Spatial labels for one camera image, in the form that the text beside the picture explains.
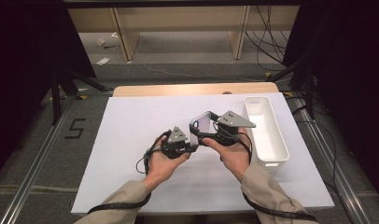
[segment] beige sleeve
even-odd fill
[[[265,171],[258,164],[251,164],[242,179],[242,192],[247,198],[253,202],[274,210],[285,212],[302,212],[306,213],[306,210],[295,199],[289,198],[282,190],[280,185],[274,180],[271,175]],[[272,217],[270,215],[257,212],[262,224],[269,223],[295,223],[295,224],[307,224],[314,221],[290,219],[283,217]]]
[[[111,194],[103,203],[139,203],[147,197],[146,186],[141,181],[128,181],[120,189]],[[137,209],[128,210],[102,210],[90,213],[76,224],[89,223],[128,223],[133,224],[136,220]]]

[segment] metal rail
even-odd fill
[[[1,224],[8,224],[8,223],[13,224],[18,218],[18,215],[21,212],[21,209],[23,208],[25,201],[27,197],[29,196],[30,190],[32,189],[32,185],[35,183],[35,180],[37,179],[38,174],[40,173],[41,168],[47,156],[49,155],[50,149],[52,148],[53,143],[55,142],[56,135],[62,127],[67,111],[75,100],[76,100],[75,95],[68,96],[65,99],[61,117],[58,119],[56,124],[53,125],[51,129],[49,130],[48,136],[45,139],[42,147],[40,148],[37,156],[35,157],[35,161],[30,167],[29,172],[27,173],[24,180],[21,182],[21,186],[19,187],[14,198],[12,199],[11,203],[7,207],[7,210],[3,216],[3,219],[0,222]]]
[[[303,99],[296,101],[297,106],[304,106],[305,102]],[[312,122],[310,116],[306,111],[301,111],[302,117],[305,121]],[[335,161],[335,170],[334,170],[334,151],[329,147],[317,125],[313,125],[307,122],[306,125],[314,137],[320,153],[327,164],[330,172],[333,174],[335,172],[335,183],[337,190],[342,195],[344,199],[345,206],[349,212],[350,217],[353,219],[353,222],[357,224],[368,224],[371,223],[364,208],[361,204],[358,196],[353,191],[348,180],[346,179],[343,170],[341,169],[339,163]]]

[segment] white tabletop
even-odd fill
[[[190,120],[205,111],[242,115],[247,96],[267,96],[290,158],[273,174],[286,194],[305,208],[334,203],[281,93],[112,97],[78,189],[73,214],[85,215],[128,180],[142,180],[135,165],[156,137],[179,127],[190,138]],[[143,163],[139,169],[144,170]],[[198,147],[173,176],[152,192],[142,214],[207,214],[253,210],[240,184],[209,147]]]

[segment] black strap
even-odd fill
[[[94,206],[89,212],[88,215],[92,212],[101,211],[101,210],[109,210],[109,209],[135,209],[135,208],[141,208],[146,203],[148,203],[149,198],[151,198],[151,194],[147,195],[146,199],[140,203],[105,203],[100,204],[97,206]]]
[[[316,221],[316,218],[314,216],[311,216],[305,213],[291,213],[291,212],[277,211],[277,210],[269,209],[266,207],[262,207],[259,204],[251,202],[245,194],[243,194],[243,196],[245,197],[246,202],[250,204],[250,206],[252,206],[254,209],[264,214],[274,216],[274,217],[284,217],[284,218],[291,218],[291,219]]]

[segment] white plastic bin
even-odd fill
[[[268,97],[246,97],[245,107],[248,119],[257,125],[249,132],[254,147],[252,161],[273,173],[288,160],[289,155],[271,101]]]

